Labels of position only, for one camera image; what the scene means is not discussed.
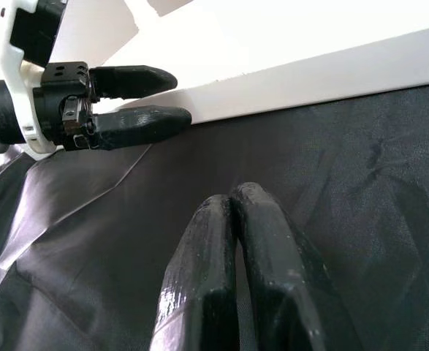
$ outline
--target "wrinkled fabric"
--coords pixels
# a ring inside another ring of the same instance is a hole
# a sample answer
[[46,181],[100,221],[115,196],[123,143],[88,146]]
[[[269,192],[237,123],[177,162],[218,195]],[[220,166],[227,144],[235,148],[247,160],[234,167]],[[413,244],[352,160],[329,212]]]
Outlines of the wrinkled fabric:
[[364,350],[429,350],[429,86],[26,164],[0,174],[0,350],[147,350],[192,214],[247,181],[318,249]]

